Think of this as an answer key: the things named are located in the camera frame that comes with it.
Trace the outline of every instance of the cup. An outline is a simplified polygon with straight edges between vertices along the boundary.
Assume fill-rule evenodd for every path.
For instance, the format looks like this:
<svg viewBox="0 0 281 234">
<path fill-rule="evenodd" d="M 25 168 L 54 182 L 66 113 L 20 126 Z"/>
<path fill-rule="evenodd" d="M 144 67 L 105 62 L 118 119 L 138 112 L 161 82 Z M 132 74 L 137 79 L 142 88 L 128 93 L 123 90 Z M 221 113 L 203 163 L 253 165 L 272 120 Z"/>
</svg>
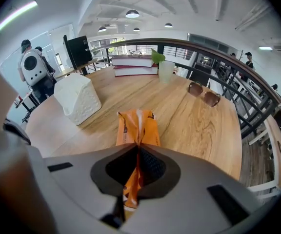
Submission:
<svg viewBox="0 0 281 234">
<path fill-rule="evenodd" d="M 159 63 L 159 81 L 169 83 L 173 74 L 175 63 L 171 61 L 161 61 Z"/>
</svg>

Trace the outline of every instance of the book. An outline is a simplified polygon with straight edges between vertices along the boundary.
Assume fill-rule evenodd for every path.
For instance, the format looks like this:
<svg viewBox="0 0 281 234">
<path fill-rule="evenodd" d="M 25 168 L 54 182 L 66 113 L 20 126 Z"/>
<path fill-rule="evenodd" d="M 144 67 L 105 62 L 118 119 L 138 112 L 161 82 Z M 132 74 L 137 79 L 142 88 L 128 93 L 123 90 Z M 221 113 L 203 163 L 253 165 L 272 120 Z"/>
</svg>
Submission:
<svg viewBox="0 0 281 234">
<path fill-rule="evenodd" d="M 115 66 L 115 76 L 137 76 L 137 75 L 156 75 L 158 67 L 141 67 L 141 66 Z"/>
<path fill-rule="evenodd" d="M 129 56 L 119 55 L 112 57 L 113 66 L 139 66 L 139 67 L 151 67 L 154 63 L 151 60 L 151 55 L 143 56 Z"/>
</svg>

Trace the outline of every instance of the sunglasses lens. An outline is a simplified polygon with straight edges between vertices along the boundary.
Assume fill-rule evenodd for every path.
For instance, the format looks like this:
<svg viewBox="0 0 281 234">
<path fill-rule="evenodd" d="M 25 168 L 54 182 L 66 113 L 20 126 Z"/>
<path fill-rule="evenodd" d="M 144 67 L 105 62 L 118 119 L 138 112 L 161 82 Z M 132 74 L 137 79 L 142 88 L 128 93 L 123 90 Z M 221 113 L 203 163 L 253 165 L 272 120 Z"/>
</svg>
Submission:
<svg viewBox="0 0 281 234">
<path fill-rule="evenodd" d="M 218 104 L 220 99 L 220 95 L 216 95 L 211 92 L 207 92 L 204 95 L 204 102 L 207 103 L 210 107 L 214 107 L 216 104 Z"/>
<path fill-rule="evenodd" d="M 203 92 L 203 88 L 197 84 L 197 83 L 190 83 L 189 84 L 189 93 L 192 94 L 193 96 L 199 96 Z"/>
</svg>

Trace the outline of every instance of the orange package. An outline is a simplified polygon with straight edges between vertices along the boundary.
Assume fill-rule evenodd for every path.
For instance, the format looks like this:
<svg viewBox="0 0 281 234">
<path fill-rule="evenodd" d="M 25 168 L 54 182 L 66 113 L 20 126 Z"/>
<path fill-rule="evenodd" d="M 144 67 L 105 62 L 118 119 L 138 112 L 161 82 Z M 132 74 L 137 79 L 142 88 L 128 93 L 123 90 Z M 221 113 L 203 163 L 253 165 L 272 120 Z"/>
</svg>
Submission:
<svg viewBox="0 0 281 234">
<path fill-rule="evenodd" d="M 133 109 L 119 112 L 119 128 L 117 146 L 127 143 L 151 144 L 160 146 L 157 121 L 150 110 Z M 128 179 L 123 195 L 127 198 L 124 205 L 130 208 L 137 207 L 137 192 L 142 187 L 142 175 L 137 156 L 136 168 Z"/>
</svg>

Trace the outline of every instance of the white tissue box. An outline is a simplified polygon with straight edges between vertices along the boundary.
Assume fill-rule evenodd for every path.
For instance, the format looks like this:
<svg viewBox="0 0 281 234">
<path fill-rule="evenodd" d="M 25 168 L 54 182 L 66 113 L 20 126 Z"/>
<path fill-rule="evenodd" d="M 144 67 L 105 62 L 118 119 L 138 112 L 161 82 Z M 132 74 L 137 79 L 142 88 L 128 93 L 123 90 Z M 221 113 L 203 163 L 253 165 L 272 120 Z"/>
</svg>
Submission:
<svg viewBox="0 0 281 234">
<path fill-rule="evenodd" d="M 89 78 L 73 73 L 55 84 L 54 97 L 64 114 L 80 125 L 101 108 L 101 102 Z"/>
</svg>

